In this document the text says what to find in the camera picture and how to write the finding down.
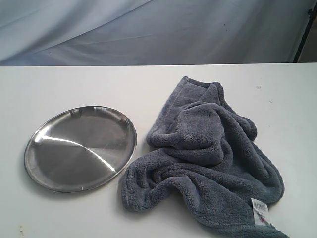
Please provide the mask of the round stainless steel plate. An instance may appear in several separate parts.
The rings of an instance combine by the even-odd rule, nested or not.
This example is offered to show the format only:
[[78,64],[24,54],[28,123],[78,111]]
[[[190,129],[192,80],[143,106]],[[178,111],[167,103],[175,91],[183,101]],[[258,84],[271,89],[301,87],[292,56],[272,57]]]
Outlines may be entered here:
[[136,144],[135,126],[122,112],[103,106],[73,108],[33,134],[24,167],[35,183],[51,191],[92,190],[123,171]]

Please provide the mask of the grey fleece towel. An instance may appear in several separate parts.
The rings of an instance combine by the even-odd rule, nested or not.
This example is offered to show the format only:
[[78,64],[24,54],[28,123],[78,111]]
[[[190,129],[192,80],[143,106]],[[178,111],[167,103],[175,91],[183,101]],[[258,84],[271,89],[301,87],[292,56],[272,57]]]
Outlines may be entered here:
[[183,77],[169,96],[147,143],[154,150],[133,161],[121,180],[123,207],[154,208],[179,192],[193,217],[231,238],[283,238],[254,223],[251,198],[267,206],[284,194],[282,177],[255,145],[255,124],[226,102],[218,82]]

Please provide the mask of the grey backdrop cloth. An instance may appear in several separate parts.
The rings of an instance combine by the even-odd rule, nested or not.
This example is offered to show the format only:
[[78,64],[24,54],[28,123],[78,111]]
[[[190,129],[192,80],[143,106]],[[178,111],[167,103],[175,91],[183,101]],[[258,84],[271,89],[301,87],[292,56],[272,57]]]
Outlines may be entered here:
[[3,0],[2,66],[291,62],[311,0]]

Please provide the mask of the black stand pole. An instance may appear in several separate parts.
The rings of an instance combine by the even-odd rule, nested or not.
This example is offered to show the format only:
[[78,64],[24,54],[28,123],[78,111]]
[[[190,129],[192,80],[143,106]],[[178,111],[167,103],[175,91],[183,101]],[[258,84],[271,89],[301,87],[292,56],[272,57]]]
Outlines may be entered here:
[[293,57],[293,63],[317,62],[317,1],[307,10],[307,23]]

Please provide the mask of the white fabric care label tag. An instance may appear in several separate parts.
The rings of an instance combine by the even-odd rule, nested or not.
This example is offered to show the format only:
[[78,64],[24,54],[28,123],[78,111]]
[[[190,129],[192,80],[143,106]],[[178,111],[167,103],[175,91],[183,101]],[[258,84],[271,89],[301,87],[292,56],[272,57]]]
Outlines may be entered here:
[[251,198],[251,202],[252,202],[255,225],[270,226],[269,210],[267,205],[254,198]]

